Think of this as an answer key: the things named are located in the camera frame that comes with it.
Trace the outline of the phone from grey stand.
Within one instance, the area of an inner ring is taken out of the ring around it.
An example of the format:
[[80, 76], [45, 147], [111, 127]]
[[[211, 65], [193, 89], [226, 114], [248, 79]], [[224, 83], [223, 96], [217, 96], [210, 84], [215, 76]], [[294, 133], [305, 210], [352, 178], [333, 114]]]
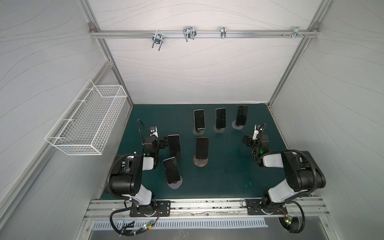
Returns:
[[216, 128], [223, 129], [226, 127], [226, 108], [216, 109]]

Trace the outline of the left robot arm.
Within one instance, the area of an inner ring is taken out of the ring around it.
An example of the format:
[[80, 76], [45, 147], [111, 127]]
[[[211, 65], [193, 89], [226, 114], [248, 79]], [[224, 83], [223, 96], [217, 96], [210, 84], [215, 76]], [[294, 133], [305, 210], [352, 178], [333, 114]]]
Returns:
[[128, 200], [138, 208], [156, 208], [154, 194], [142, 184], [143, 172], [154, 170], [159, 162], [159, 151], [168, 146], [166, 139], [155, 135], [144, 140], [142, 153], [117, 157], [106, 179], [107, 192], [116, 199]]

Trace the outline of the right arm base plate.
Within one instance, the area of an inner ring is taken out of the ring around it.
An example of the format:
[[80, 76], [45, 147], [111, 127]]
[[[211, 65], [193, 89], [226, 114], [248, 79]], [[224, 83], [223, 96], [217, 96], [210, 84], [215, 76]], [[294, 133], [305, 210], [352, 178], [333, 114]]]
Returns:
[[271, 202], [266, 199], [245, 199], [242, 204], [247, 210], [247, 214], [251, 216], [261, 215], [284, 215], [288, 210], [283, 204]]

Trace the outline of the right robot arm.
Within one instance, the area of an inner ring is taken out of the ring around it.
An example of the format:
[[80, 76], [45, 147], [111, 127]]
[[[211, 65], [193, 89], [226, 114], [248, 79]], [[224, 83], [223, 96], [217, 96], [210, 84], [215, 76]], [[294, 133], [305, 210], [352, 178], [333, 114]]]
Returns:
[[265, 191], [260, 206], [267, 214], [303, 195], [310, 195], [326, 186], [325, 175], [308, 151], [269, 151], [267, 136], [243, 137], [243, 143], [252, 148], [251, 157], [260, 167], [284, 170], [285, 179]]

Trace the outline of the phone from lilac back stand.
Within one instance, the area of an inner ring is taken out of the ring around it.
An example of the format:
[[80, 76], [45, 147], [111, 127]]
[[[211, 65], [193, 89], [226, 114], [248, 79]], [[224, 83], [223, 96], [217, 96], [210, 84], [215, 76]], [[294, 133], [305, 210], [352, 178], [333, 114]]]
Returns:
[[238, 106], [235, 126], [245, 126], [248, 116], [248, 106]]

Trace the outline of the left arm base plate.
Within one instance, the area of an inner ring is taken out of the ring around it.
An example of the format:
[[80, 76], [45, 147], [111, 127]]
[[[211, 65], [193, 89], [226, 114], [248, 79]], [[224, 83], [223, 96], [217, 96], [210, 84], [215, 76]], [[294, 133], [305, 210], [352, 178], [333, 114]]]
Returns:
[[149, 205], [134, 207], [130, 211], [131, 218], [169, 217], [171, 211], [170, 201], [153, 200]]

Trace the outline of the phone from lilac stand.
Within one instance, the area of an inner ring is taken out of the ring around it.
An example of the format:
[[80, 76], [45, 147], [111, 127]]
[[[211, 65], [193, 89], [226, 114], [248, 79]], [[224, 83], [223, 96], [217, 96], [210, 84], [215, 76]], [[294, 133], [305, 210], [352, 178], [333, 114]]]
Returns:
[[178, 161], [175, 157], [163, 160], [162, 164], [168, 184], [174, 184], [181, 180]]
[[238, 106], [235, 126], [245, 126], [248, 116], [248, 106]]

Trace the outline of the phone from lilac front stand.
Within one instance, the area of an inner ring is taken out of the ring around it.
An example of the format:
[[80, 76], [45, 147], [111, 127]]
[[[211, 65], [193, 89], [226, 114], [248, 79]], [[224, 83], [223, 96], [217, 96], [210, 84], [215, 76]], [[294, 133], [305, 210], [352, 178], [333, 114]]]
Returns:
[[181, 180], [178, 161], [175, 157], [163, 160], [162, 164], [168, 184], [174, 184]]

